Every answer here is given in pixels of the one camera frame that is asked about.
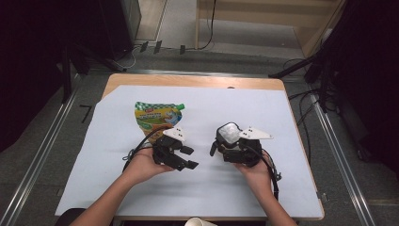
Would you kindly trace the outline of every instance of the cup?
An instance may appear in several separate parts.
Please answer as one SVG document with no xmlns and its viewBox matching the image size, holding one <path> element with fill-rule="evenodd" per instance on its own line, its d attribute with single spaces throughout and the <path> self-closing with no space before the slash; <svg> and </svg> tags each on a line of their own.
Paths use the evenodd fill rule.
<svg viewBox="0 0 399 226">
<path fill-rule="evenodd" d="M 200 218 L 191 218 L 185 223 L 184 226 L 217 226 L 217 225 Z"/>
</svg>

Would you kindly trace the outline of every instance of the finger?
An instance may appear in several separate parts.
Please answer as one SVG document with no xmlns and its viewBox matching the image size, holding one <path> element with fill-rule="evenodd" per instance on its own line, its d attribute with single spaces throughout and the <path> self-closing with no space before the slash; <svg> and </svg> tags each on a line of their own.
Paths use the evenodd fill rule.
<svg viewBox="0 0 399 226">
<path fill-rule="evenodd" d="M 156 165 L 156 171 L 158 173 L 167 172 L 167 171 L 174 171 L 174 168 L 167 166 L 167 165 Z"/>
<path fill-rule="evenodd" d="M 147 159 L 152 159 L 152 161 L 153 161 L 152 155 L 151 154 L 147 154 L 147 153 L 137 153 L 137 154 L 135 154 L 135 158 L 133 158 L 133 161 L 138 161 L 137 160 L 138 158 L 143 158 L 143 157 L 147 158 Z"/>
<path fill-rule="evenodd" d="M 152 155 L 153 149 L 152 148 L 140 149 L 140 150 L 138 150 L 138 152 L 136 154 L 138 154 L 138 153 L 143 153 L 145 155 Z"/>
<path fill-rule="evenodd" d="M 238 163 L 233 163 L 233 165 L 241 172 L 244 173 L 244 171 L 247 169 L 246 166 L 244 166 L 243 164 L 238 164 Z"/>
<path fill-rule="evenodd" d="M 263 150 L 263 158 L 266 160 L 269 166 L 272 166 L 272 162 L 270 160 L 270 154 L 266 150 Z"/>
</svg>

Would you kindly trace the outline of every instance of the gray floor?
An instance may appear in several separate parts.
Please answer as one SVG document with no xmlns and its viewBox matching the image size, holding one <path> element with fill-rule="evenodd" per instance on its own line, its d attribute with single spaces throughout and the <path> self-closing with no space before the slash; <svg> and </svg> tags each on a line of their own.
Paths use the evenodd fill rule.
<svg viewBox="0 0 399 226">
<path fill-rule="evenodd" d="M 167 0 L 139 0 L 141 11 L 137 40 L 156 41 L 164 17 Z"/>
<path fill-rule="evenodd" d="M 171 45 L 173 41 L 168 39 L 165 29 L 161 29 L 159 37 L 165 38 L 164 43 Z M 269 37 L 268 43 L 278 43 L 282 39 L 279 35 L 275 38 Z M 231 46 L 223 49 L 225 54 L 212 52 L 187 52 L 179 55 L 176 50 L 162 50 L 154 55 L 152 49 L 144 53 L 135 52 L 136 64 L 127 72 L 135 70 L 160 70 L 160 71 L 184 71 L 202 73 L 240 73 L 248 77 L 266 77 L 267 74 L 277 73 L 283 69 L 287 59 L 296 58 L 296 47 L 294 51 L 274 49 L 266 51 L 267 55 L 254 52 L 234 52 L 237 48 Z M 120 64 L 130 65 L 131 57 L 126 57 Z M 62 189 L 67 183 L 74 160 L 80 151 L 90 123 L 92 111 L 88 119 L 82 123 L 87 112 L 86 108 L 79 105 L 95 106 L 101 100 L 104 86 L 109 75 L 112 73 L 102 65 L 91 62 L 89 75 L 82 76 L 80 89 L 68 117 L 64 121 L 59 134 L 51 148 L 49 155 L 43 165 L 42 171 L 25 201 L 15 225 L 54 225 L 57 217 L 54 212 L 60 200 Z M 304 71 L 293 73 L 283 79 L 288 95 L 299 93 L 308 89 L 303 82 Z M 0 153 L 0 213 L 3 216 L 12 195 L 23 180 L 47 130 L 49 129 L 57 111 L 60 108 L 62 90 L 54 95 L 47 106 L 29 124 L 21 138 L 10 148 Z M 292 109 L 295 117 L 299 118 L 298 99 L 294 99 Z M 304 103 L 305 108 L 311 101 Z M 352 171 L 357 178 L 365 199 L 370 204 L 376 225 L 395 225 L 399 221 L 399 183 L 395 175 L 384 165 L 379 163 L 364 163 L 359 161 L 356 148 L 351 141 L 343 122 L 334 112 L 329 112 L 332 125 L 339 138 L 345 156 L 348 159 Z M 343 177 L 337 167 L 337 163 L 327 142 L 326 135 L 315 112 L 308 116 L 306 123 L 309 127 L 311 139 L 311 170 L 315 183 L 321 193 L 326 193 L 328 202 L 323 202 L 326 217 L 320 221 L 301 222 L 301 225 L 361 225 L 359 216 L 354 208 L 348 194 Z M 305 148 L 307 148 L 303 127 L 299 127 Z"/>
<path fill-rule="evenodd" d="M 196 0 L 168 0 L 157 39 L 163 47 L 195 46 L 196 6 Z M 199 21 L 199 47 L 208 42 L 210 25 L 211 20 Z M 206 50 L 248 56 L 303 57 L 293 28 L 274 24 L 215 21 L 212 43 Z"/>
</svg>

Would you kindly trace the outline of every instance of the wooden table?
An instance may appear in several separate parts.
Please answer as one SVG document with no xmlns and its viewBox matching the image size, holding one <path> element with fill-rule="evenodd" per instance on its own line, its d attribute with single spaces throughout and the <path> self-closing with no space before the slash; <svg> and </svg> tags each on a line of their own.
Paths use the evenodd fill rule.
<svg viewBox="0 0 399 226">
<path fill-rule="evenodd" d="M 313 54 L 326 31 L 339 20 L 344 0 L 217 0 L 215 20 L 289 25 L 305 57 Z M 196 48 L 200 19 L 211 19 L 213 0 L 197 0 Z"/>
<path fill-rule="evenodd" d="M 279 201 L 287 212 L 298 220 L 324 217 L 280 80 L 164 74 L 110 76 L 56 215 L 69 208 L 88 207 L 118 177 L 124 164 L 121 159 L 144 137 L 134 118 L 136 101 L 185 104 L 178 125 L 188 135 L 184 145 L 195 151 L 182 157 L 199 165 L 135 186 L 120 206 L 117 219 L 265 220 L 238 170 L 223 162 L 218 153 L 209 155 L 215 130 L 229 121 L 242 129 L 253 125 L 275 137 L 261 143 L 282 172 Z"/>
</svg>

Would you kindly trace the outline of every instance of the snack bag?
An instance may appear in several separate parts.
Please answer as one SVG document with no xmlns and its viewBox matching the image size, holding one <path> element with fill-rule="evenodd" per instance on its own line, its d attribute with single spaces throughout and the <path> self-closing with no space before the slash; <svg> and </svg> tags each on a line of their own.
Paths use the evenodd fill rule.
<svg viewBox="0 0 399 226">
<path fill-rule="evenodd" d="M 171 128 L 176 125 L 182 118 L 181 110 L 183 109 L 184 104 L 164 105 L 136 102 L 135 116 L 138 126 L 146 136 L 159 127 L 166 126 L 168 128 Z M 157 131 L 154 135 L 148 138 L 148 141 L 153 144 L 155 140 L 163 135 L 162 132 L 164 130 L 165 129 L 161 129 Z"/>
</svg>

